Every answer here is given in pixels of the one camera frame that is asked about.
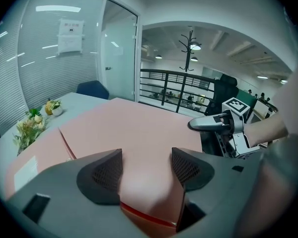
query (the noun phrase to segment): conference table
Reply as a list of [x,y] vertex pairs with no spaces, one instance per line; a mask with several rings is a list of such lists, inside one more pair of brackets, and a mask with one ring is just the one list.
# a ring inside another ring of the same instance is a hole
[[[64,113],[48,118],[46,131],[18,157],[12,146],[15,126],[0,139],[1,198],[7,200],[50,166],[121,148],[119,195],[129,208],[126,215],[138,226],[144,226],[144,219],[135,212],[176,223],[183,188],[172,172],[170,153],[172,147],[202,151],[199,132],[187,127],[191,117],[119,98],[107,101],[70,93],[59,99]],[[145,229],[155,229],[145,223]],[[162,226],[159,236],[175,234],[175,226]]]

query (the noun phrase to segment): white flower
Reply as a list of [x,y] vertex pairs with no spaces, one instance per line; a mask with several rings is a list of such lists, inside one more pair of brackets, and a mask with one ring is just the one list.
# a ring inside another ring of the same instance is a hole
[[43,123],[40,122],[40,123],[38,124],[38,128],[39,128],[39,129],[43,129],[43,127],[44,127]]
[[18,123],[16,124],[16,126],[22,127],[23,126],[23,121],[18,121]]
[[35,120],[36,123],[40,123],[42,121],[42,117],[38,116],[38,115],[35,115],[34,120]]
[[32,119],[28,119],[28,121],[26,121],[26,124],[29,126],[29,127],[32,127],[34,125],[34,120]]

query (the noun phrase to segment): red edge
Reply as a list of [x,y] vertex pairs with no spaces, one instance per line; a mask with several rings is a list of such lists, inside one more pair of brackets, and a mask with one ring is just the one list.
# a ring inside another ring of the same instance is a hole
[[176,228],[176,226],[174,224],[172,224],[171,222],[161,220],[161,219],[149,216],[147,214],[144,214],[144,213],[142,213],[140,211],[137,211],[136,209],[128,206],[127,204],[124,204],[123,202],[120,202],[120,207],[123,208],[126,211],[129,211],[129,212],[137,215],[138,217],[141,217],[141,218],[145,219],[145,220],[154,222],[154,223],[159,224],[159,225],[167,226],[167,227],[170,227],[170,228]]
[[76,156],[74,155],[74,153],[73,153],[72,150],[70,149],[70,147],[69,147],[68,143],[66,142],[66,140],[65,140],[65,138],[64,138],[64,136],[63,136],[63,134],[62,134],[62,132],[61,132],[60,129],[59,129],[59,132],[60,132],[60,134],[61,134],[61,136],[62,136],[63,142],[65,143],[65,147],[67,148],[67,151],[68,151],[68,153],[69,153],[70,158],[71,158],[72,160],[75,160],[75,159],[76,159]]

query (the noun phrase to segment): navy chair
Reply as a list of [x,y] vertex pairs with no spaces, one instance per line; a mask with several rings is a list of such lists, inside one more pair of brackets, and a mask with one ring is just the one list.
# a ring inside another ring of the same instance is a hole
[[223,74],[221,78],[214,82],[214,96],[210,99],[205,110],[206,116],[217,115],[222,112],[222,103],[238,94],[237,80],[234,77]]
[[98,81],[89,81],[77,86],[76,93],[108,100],[108,90]]

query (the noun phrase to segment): human arm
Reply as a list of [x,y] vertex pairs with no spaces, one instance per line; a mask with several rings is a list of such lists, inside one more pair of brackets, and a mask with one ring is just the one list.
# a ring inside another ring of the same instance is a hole
[[273,116],[259,122],[245,124],[244,134],[247,136],[249,146],[273,141],[288,135],[288,131],[281,115],[277,112]]

